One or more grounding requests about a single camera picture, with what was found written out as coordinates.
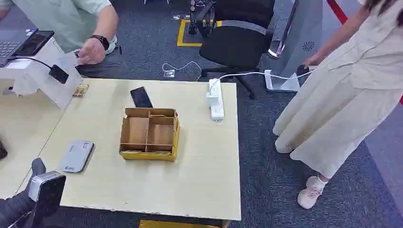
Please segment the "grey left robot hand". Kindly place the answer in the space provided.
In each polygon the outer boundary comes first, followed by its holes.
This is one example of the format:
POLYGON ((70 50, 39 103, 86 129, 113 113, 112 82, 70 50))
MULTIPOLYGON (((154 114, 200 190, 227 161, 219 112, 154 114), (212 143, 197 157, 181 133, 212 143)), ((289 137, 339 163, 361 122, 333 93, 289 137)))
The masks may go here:
POLYGON ((46 167, 40 158, 31 164, 32 175, 25 189, 11 198, 0 199, 0 227, 1 228, 28 228, 32 221, 27 214, 33 210, 36 202, 29 197, 32 179, 46 173, 46 167))

